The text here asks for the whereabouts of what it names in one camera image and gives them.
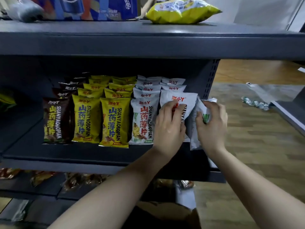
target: person's right hand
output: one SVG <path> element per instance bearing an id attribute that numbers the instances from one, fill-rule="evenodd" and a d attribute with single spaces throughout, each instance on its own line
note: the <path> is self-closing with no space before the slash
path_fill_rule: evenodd
<path id="1" fill-rule="evenodd" d="M 226 108 L 222 104 L 203 101 L 204 105 L 210 109 L 212 119 L 204 124 L 202 113 L 197 112 L 196 127 L 198 140 L 206 154 L 211 158 L 214 153 L 223 150 L 225 136 L 227 133 L 228 115 Z"/>

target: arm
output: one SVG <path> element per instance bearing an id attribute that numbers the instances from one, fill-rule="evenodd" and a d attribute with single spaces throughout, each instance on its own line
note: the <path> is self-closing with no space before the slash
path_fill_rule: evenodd
<path id="1" fill-rule="evenodd" d="M 185 105 L 176 109 L 172 119 L 175 104 L 176 101 L 171 101 L 160 109 L 150 150 L 81 198 L 49 229 L 121 228 L 150 181 L 177 153 L 184 140 L 185 126 L 180 120 Z"/>
<path id="2" fill-rule="evenodd" d="M 305 228 L 305 204 L 240 162 L 224 146 L 227 113 L 220 104 L 204 101 L 212 120 L 203 123 L 197 114 L 198 138 L 208 157 L 225 176 L 260 228 Z"/>

